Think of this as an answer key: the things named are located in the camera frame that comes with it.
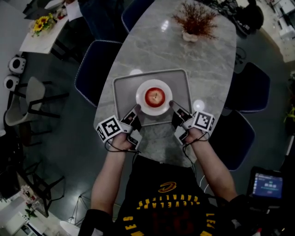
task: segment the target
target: dark blue chair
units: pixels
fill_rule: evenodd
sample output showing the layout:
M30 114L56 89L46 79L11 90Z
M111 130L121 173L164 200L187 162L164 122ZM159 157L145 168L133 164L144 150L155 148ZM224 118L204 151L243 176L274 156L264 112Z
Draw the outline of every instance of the dark blue chair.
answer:
M220 116L209 142L230 171L237 170L251 148L255 131L246 118L237 111Z
M112 64L122 46L116 41L96 40L89 46L75 79L78 92L97 106Z
M129 33L154 0L133 0L122 14L122 23Z
M267 74L253 63L234 73L224 107L242 113L262 111L268 103L271 81Z

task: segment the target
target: speaker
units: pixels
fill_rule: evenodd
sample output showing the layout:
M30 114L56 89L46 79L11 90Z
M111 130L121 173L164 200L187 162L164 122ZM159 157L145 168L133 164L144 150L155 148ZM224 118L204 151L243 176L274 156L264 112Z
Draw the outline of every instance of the speaker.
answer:
M26 62L27 62L27 60L25 58L14 57L9 62L8 68L13 74L20 75L24 71L24 67L26 65Z
M19 78L16 76L7 76L4 79L4 87L9 89L10 91L14 91L15 87L18 85L19 83Z

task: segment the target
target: gray tray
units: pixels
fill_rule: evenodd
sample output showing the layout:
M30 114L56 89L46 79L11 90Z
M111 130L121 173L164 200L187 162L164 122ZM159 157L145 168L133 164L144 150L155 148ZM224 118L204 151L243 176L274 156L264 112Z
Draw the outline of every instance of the gray tray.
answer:
M165 82L172 91L173 100L190 113L192 112L187 73L183 69L174 69L115 78L112 85L118 119L121 120L132 109L136 104L136 91L138 87L150 79L159 79ZM169 109L160 116L149 116L140 112L138 117L142 126L145 126L171 122L172 115L173 110Z

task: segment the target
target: white plate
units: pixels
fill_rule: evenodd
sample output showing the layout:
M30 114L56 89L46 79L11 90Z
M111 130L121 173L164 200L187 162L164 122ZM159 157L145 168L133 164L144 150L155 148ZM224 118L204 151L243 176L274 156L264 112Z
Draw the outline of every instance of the white plate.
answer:
M159 107L151 107L146 103L145 94L150 88L160 88L165 93L165 102ZM169 86L161 80L150 79L142 83L136 92L136 103L141 106L141 110L150 116L159 116L169 109L169 102L172 100L172 92Z

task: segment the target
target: jeans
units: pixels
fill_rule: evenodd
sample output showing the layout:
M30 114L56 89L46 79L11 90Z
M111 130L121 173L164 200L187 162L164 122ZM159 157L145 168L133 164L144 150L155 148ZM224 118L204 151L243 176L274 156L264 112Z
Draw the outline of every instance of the jeans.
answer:
M123 41L124 0L79 0L79 6L96 40Z

